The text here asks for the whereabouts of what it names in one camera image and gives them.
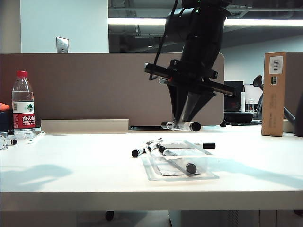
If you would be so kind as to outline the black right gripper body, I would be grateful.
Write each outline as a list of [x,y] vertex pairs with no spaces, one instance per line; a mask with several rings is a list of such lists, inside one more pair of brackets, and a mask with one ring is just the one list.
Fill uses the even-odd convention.
[[206,69],[192,63],[182,63],[180,60],[171,60],[165,68],[151,63],[145,63],[144,71],[159,77],[159,83],[173,86],[185,86],[188,91],[200,93],[202,91],[219,92],[234,96],[235,88],[215,82],[219,72]]

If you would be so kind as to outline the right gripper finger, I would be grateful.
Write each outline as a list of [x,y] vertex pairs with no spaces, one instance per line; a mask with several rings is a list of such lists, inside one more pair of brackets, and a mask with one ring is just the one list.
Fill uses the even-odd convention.
[[177,124],[180,121],[187,100],[188,89],[185,86],[173,86],[171,84],[168,84],[167,87],[171,98],[173,122]]
[[208,91],[203,91],[201,94],[189,92],[183,109],[182,121],[192,121],[194,116],[215,96],[215,93]]

